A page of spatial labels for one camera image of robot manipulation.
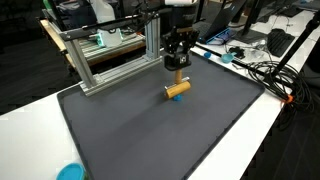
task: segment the wooden cylinder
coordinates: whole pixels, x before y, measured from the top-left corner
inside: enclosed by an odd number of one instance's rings
[[[175,83],[180,84],[182,83],[182,70],[176,70],[176,76],[175,76]]]
[[[191,84],[188,81],[185,81],[183,83],[177,84],[176,86],[173,86],[166,90],[166,97],[168,99],[173,98],[174,96],[183,93],[184,91],[191,88]]]

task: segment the gray mat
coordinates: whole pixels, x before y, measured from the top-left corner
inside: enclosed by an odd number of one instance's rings
[[[58,95],[82,161],[95,180],[187,179],[264,88],[201,57],[184,75],[181,102],[164,99],[163,64],[92,97]]]

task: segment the black mat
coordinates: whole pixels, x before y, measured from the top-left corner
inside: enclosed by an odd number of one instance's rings
[[[192,88],[164,99],[174,73],[163,64],[92,97],[58,95],[82,161],[94,180],[177,180],[190,176],[264,88],[191,57]]]

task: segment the white table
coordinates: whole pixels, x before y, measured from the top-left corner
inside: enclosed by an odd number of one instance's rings
[[[294,26],[289,27],[288,32],[298,36],[311,17],[312,13],[303,12],[292,18],[290,23]],[[268,33],[274,19],[275,17],[271,17],[268,24],[258,23],[254,29]],[[285,24],[286,18],[279,17],[274,28],[285,28]],[[319,35],[318,28],[310,38],[316,40]],[[314,41],[308,39],[289,64],[300,70],[314,44]],[[214,46],[207,47],[221,51]],[[204,53],[198,48],[193,51]],[[245,70],[236,70],[231,64],[222,64],[217,57],[211,57],[211,60],[246,75]],[[52,94],[0,116],[1,179],[54,180],[67,164],[81,163],[56,96],[57,93]],[[261,95],[201,163],[190,180],[239,179],[280,110],[277,98],[269,92]]]

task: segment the monitor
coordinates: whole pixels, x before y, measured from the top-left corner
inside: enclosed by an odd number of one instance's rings
[[[264,39],[267,36],[266,34],[251,30],[250,27],[252,24],[258,22],[260,18],[274,11],[274,9],[271,8],[273,3],[275,3],[275,0],[254,0],[244,29],[236,34],[235,39],[246,44]]]

